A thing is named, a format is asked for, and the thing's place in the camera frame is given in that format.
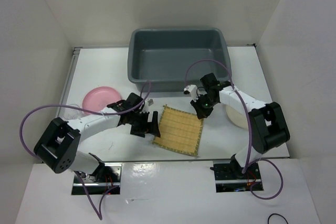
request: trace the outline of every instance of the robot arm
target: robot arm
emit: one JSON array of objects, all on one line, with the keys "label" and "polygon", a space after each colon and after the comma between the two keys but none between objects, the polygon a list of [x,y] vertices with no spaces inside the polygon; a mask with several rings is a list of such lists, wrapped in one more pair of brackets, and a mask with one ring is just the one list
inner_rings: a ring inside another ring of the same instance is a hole
[{"label": "robot arm", "polygon": [[145,137],[149,133],[160,137],[158,113],[153,112],[152,122],[148,122],[149,112],[146,112],[152,100],[145,102],[139,109],[122,115],[103,115],[128,110],[142,101],[142,98],[131,93],[126,100],[109,104],[102,115],[88,115],[80,119],[63,121],[53,119],[34,148],[34,153],[46,163],[55,173],[72,169],[87,173],[96,180],[108,173],[104,163],[93,154],[77,151],[81,141],[107,129],[122,124],[131,124],[132,135]]},{"label": "robot arm", "polygon": [[[251,121],[252,149],[249,163],[258,159],[262,154],[287,142],[290,138],[280,105],[276,102],[267,104],[259,101],[241,91],[232,88],[229,81],[220,83],[213,73],[201,78],[201,83],[206,94],[197,95],[197,87],[189,85],[184,93],[190,94],[190,104],[194,107],[199,119],[207,118],[213,111],[213,106],[218,103],[229,105],[245,115],[244,107],[235,90],[239,92],[247,107]],[[232,167],[236,174],[241,173],[247,158],[247,147],[244,147],[231,158]]]}]

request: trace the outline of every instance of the gray plastic bin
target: gray plastic bin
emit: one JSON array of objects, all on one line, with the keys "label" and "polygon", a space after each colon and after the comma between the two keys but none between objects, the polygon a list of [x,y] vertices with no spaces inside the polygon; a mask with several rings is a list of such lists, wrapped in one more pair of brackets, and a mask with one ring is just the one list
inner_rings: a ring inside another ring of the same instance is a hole
[{"label": "gray plastic bin", "polygon": [[[219,29],[138,29],[130,41],[128,79],[139,90],[150,80],[152,92],[183,92],[188,67],[203,59],[220,61],[231,71],[226,42]],[[187,84],[199,86],[199,79],[211,72],[220,81],[228,80],[220,65],[204,61],[191,68]]]}]

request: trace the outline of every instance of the pink plate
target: pink plate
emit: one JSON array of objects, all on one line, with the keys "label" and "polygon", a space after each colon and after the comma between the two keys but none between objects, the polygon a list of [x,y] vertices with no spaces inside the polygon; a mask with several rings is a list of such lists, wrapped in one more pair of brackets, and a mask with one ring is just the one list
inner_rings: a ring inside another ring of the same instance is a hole
[{"label": "pink plate", "polygon": [[98,112],[104,109],[108,104],[120,100],[121,96],[117,90],[111,87],[98,87],[87,93],[84,97],[82,108]]}]

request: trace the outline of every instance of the yellow napkin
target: yellow napkin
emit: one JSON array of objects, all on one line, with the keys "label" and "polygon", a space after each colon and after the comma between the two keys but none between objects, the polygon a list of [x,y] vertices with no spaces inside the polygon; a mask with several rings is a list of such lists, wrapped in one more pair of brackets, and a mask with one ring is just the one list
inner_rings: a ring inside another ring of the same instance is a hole
[{"label": "yellow napkin", "polygon": [[196,156],[203,129],[203,119],[195,114],[187,113],[163,106],[164,110],[159,123],[160,137],[155,137],[153,144],[166,150],[189,156]]}]

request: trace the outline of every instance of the gray wall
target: gray wall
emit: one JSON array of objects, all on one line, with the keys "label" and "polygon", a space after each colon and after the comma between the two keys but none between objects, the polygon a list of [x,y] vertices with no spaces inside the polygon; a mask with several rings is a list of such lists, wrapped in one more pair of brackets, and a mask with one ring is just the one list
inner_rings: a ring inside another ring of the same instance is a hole
[{"label": "gray wall", "polygon": [[[45,0],[0,0],[0,198],[1,223],[14,223],[34,160],[19,141],[19,124],[31,109],[57,103],[71,47]],[[27,123],[30,148],[54,111]]]},{"label": "gray wall", "polygon": [[73,46],[128,45],[137,28],[215,26],[230,45],[259,41],[279,0],[47,0]]},{"label": "gray wall", "polygon": [[257,46],[322,223],[334,223],[336,0],[280,0]]}]

